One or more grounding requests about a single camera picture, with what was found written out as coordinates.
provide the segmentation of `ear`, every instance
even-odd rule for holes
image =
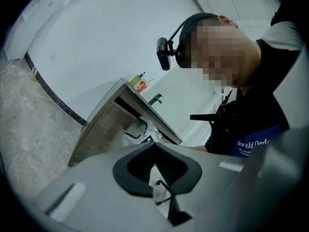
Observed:
[[[218,16],[218,19],[220,23],[222,24],[222,26],[234,26],[238,29],[238,24],[234,22],[233,20],[227,18],[226,16],[220,15]]]

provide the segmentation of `ceiling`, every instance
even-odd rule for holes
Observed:
[[[270,28],[270,21],[280,5],[279,0],[196,0],[204,12],[225,15],[236,21],[252,40]]]

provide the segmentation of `black wall trim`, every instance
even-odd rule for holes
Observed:
[[[33,70],[35,68],[28,52],[26,52],[25,60],[30,68],[30,70]],[[40,73],[36,71],[35,78],[37,79],[38,83],[42,86],[42,88],[45,90],[45,92],[49,95],[49,97],[64,111],[66,112],[72,119],[76,120],[81,125],[86,124],[86,120],[84,120],[82,117],[80,117],[76,112],[74,112],[72,109],[70,109],[48,86],[48,84],[45,82],[45,80],[42,78]]]

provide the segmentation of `marble floor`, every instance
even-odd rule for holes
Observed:
[[[8,64],[1,51],[0,72]],[[15,192],[33,199],[64,174],[81,128],[45,93],[24,59],[0,73],[0,152]]]

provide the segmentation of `soap dispenser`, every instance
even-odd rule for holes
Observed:
[[[130,84],[134,87],[137,83],[141,81],[141,78],[144,76],[145,72],[143,74],[135,76],[131,81]]]

